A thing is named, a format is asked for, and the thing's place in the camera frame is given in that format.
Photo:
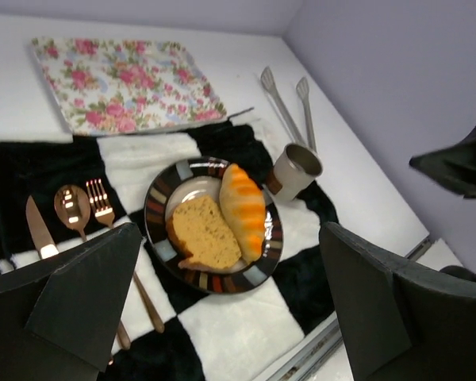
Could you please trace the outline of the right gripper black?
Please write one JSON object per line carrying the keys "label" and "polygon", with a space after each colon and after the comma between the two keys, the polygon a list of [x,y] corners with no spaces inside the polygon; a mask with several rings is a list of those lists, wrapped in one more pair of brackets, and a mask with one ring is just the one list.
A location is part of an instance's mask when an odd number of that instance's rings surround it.
{"label": "right gripper black", "polygon": [[451,147],[412,157],[409,166],[453,194],[476,198],[476,126]]}

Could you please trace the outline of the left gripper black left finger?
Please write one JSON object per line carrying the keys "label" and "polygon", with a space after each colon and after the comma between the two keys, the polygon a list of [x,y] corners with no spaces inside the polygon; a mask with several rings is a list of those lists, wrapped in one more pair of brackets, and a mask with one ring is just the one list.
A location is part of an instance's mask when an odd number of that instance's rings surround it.
{"label": "left gripper black left finger", "polygon": [[105,371],[142,239],[124,223],[0,275],[0,380],[95,380]]}

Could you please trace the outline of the brown bread slice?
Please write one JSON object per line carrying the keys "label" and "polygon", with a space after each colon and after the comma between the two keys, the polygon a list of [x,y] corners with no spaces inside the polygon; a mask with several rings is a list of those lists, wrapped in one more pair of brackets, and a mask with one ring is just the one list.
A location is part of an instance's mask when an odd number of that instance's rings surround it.
{"label": "brown bread slice", "polygon": [[241,258],[235,235],[207,194],[177,205],[167,220],[167,234],[184,255],[181,269],[226,271]]}

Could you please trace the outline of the orange striped croissant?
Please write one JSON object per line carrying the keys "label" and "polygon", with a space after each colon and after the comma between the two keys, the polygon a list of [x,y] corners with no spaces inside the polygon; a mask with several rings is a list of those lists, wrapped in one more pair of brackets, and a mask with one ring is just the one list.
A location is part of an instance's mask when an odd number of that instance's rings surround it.
{"label": "orange striped croissant", "polygon": [[266,203],[263,192],[237,164],[225,170],[219,194],[221,212],[248,263],[262,255]]}

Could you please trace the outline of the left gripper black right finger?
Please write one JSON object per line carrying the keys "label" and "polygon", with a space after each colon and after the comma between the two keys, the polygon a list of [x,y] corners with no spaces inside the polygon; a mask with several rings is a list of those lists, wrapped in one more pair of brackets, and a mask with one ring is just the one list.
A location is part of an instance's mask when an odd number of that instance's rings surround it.
{"label": "left gripper black right finger", "polygon": [[356,380],[476,380],[476,280],[433,270],[380,248],[337,223],[323,240],[363,258],[366,275],[387,281],[374,292],[384,304],[363,314],[360,339],[344,341]]}

